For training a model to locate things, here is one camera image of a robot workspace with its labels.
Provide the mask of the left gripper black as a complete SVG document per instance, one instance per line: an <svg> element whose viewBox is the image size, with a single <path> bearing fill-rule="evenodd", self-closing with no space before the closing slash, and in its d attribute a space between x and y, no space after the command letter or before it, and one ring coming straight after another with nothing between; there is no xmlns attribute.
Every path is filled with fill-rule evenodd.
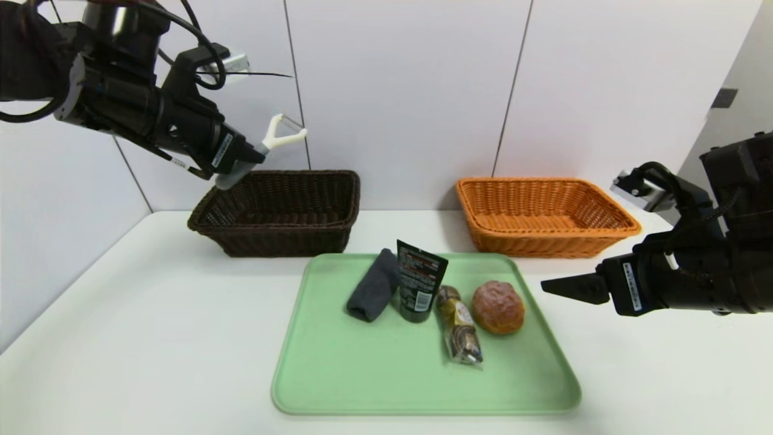
<svg viewBox="0 0 773 435"><path fill-rule="evenodd" d="M185 169L205 181L229 174L237 160L256 165L267 157L266 146L245 141L218 107L201 96L162 96L155 134L158 148L190 157L195 166Z"/></svg>

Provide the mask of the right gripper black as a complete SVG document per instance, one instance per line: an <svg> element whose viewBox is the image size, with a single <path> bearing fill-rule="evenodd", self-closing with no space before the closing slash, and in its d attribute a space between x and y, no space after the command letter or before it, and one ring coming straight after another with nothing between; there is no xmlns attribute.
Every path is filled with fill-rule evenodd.
<svg viewBox="0 0 773 435"><path fill-rule="evenodd" d="M682 248L671 254L633 251L606 259L598 274L547 279L540 286L547 294L588 304L601 305L612 298L618 314L630 317L658 309L732 313L734 253L726 245Z"/></svg>

